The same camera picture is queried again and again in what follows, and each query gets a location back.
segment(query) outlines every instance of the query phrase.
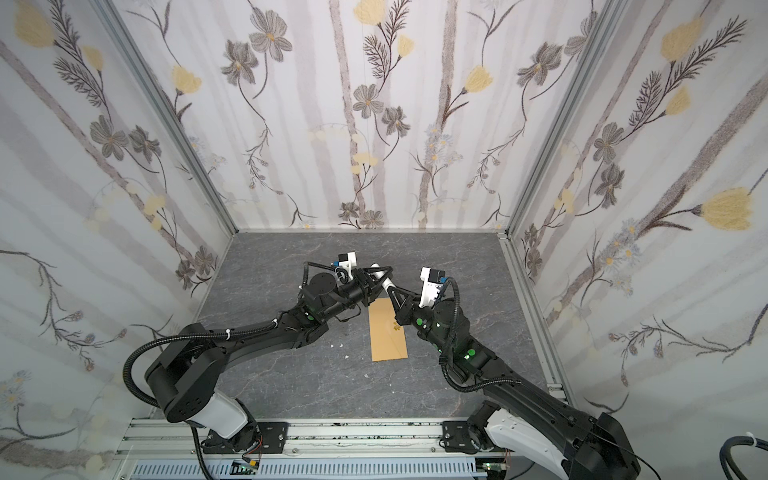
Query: gray marble tabletop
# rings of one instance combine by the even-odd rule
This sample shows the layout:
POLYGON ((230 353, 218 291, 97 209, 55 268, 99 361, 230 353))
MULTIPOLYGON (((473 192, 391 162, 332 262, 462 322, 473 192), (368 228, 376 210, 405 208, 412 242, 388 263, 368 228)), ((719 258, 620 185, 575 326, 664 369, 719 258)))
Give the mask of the gray marble tabletop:
MULTIPOLYGON (((304 261, 331 263, 355 251, 358 264, 394 267, 394 281, 421 291, 422 266, 456 278, 472 334, 513 369, 544 386, 531 335, 494 233, 239 233, 200 313, 209 328, 274 318, 296 302, 304 261)), ((445 384, 438 353, 406 327, 408 358, 373 362, 368 316, 332 320, 302 349, 257 357, 220 377, 257 418, 466 416, 481 392, 445 384)))

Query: cardboard sheet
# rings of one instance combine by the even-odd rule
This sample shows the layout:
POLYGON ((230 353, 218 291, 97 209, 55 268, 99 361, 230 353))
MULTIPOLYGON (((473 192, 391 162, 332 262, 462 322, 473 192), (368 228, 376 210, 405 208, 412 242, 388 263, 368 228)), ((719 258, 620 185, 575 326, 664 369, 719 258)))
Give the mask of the cardboard sheet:
POLYGON ((407 359, 405 330, 395 321, 395 309, 387 297, 378 298, 368 307, 368 324, 371 329, 371 359, 407 359))

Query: floral wallpaper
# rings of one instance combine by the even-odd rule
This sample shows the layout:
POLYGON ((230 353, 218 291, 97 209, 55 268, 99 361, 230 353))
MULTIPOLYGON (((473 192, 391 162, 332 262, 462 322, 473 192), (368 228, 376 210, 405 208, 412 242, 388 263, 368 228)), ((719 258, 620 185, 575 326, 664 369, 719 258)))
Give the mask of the floral wallpaper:
POLYGON ((513 236, 575 402, 664 478, 722 478, 726 438, 768 435, 767 25, 764 2, 630 2, 513 236))
POLYGON ((0 12, 0 476, 99 478, 230 235, 87 3, 0 12))
POLYGON ((506 228, 594 0, 117 0, 243 229, 506 228))

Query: black robotic arm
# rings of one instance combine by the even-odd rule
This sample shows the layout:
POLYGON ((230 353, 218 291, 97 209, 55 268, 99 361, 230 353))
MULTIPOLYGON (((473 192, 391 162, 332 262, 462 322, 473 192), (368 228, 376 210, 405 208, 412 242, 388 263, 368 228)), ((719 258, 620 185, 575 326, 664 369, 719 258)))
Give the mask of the black robotic arm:
MULTIPOLYGON (((219 375, 253 357, 315 342, 328 331, 329 319, 359 309, 360 303, 368 306, 386 290, 397 323, 415 327, 419 338, 432 343, 441 354, 439 362, 449 385, 459 392, 482 389, 498 402, 484 403, 470 417, 470 431, 478 449, 514 440, 515 435, 522 435, 520 431, 528 429, 530 436, 522 437, 530 439, 526 443, 541 444, 528 453, 529 458, 561 478, 637 477, 640 466, 617 420, 606 413, 596 419, 574 409, 509 368, 469 333, 456 282, 446 278, 442 271, 424 270, 429 275, 423 273, 425 286, 419 295, 392 283, 392 267, 374 264, 370 268, 355 268, 353 253, 339 256, 339 262, 333 266, 305 263, 298 301, 293 308, 266 323, 237 329, 205 329, 202 324, 193 323, 176 336, 149 342, 125 363, 125 384, 139 399, 159 407, 169 422, 209 427, 216 437, 214 441, 232 452, 246 451, 259 438, 257 423, 242 403, 215 389, 219 375), (308 280, 310 266, 327 271, 308 280), (444 298, 448 286, 452 286, 453 297, 444 298), (142 353, 164 344, 168 347, 144 376, 153 398, 136 386, 131 370, 142 353), (470 379, 474 379, 473 385, 460 385, 470 379), (518 432, 513 432, 514 426, 509 423, 518 422, 518 432), (548 452, 553 446, 557 451, 548 452)), ((523 449, 526 443, 512 442, 523 449)))

